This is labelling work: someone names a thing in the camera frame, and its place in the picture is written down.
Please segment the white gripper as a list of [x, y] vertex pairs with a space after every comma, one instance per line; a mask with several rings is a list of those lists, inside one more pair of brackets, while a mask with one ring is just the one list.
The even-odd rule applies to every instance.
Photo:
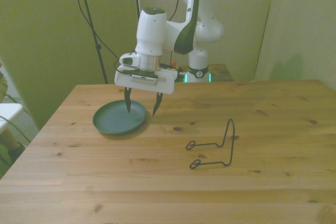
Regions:
[[175, 71], [161, 69], [155, 71], [154, 74], [157, 76], [141, 76], [139, 73], [116, 73], [114, 82], [116, 85], [125, 87], [124, 88], [124, 100], [126, 104], [127, 111], [130, 113], [131, 110], [131, 88], [157, 92], [156, 103], [153, 108], [152, 116], [157, 112], [163, 98], [163, 93], [171, 94], [174, 91], [174, 81], [175, 81]]

